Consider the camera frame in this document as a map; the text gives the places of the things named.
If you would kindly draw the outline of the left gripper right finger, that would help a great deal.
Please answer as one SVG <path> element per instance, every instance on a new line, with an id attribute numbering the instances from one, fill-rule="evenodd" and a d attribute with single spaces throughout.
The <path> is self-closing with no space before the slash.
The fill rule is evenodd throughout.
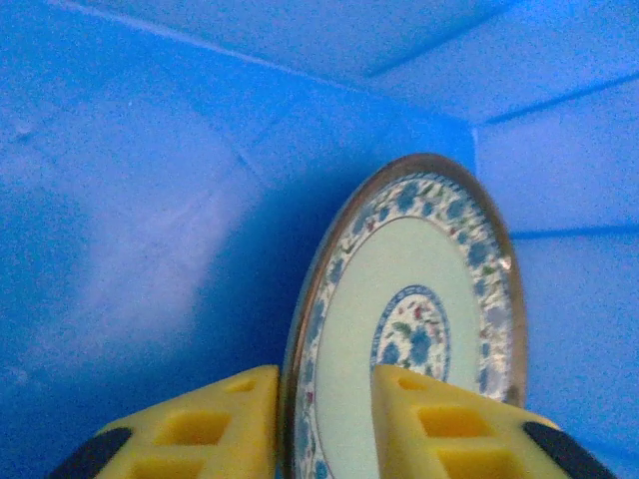
<path id="1" fill-rule="evenodd" d="M 618 479 L 547 418 L 398 366 L 371 414 L 380 479 Z"/>

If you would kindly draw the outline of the blue floral gold-rimmed plate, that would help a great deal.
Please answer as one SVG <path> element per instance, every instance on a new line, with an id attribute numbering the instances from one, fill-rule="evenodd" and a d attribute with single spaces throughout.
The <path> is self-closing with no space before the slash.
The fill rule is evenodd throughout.
<path id="1" fill-rule="evenodd" d="M 378 479 L 370 386 L 402 367 L 525 403 L 527 318 L 501 214 L 462 165 L 413 154 L 359 186 L 327 229 L 281 382 L 283 479 Z"/>

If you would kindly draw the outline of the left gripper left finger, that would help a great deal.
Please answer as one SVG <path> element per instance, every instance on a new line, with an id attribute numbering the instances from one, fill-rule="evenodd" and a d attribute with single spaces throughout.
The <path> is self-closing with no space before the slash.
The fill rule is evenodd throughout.
<path id="1" fill-rule="evenodd" d="M 117 419 L 47 479 L 275 479 L 279 370 L 255 367 Z"/>

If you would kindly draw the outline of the blue plastic bin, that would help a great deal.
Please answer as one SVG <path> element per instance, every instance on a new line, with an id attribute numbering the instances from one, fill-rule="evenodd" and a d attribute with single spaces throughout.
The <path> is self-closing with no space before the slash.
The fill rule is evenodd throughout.
<path id="1" fill-rule="evenodd" d="M 0 479 L 284 356 L 387 162 L 497 203 L 527 406 L 639 479 L 639 0 L 0 0 Z"/>

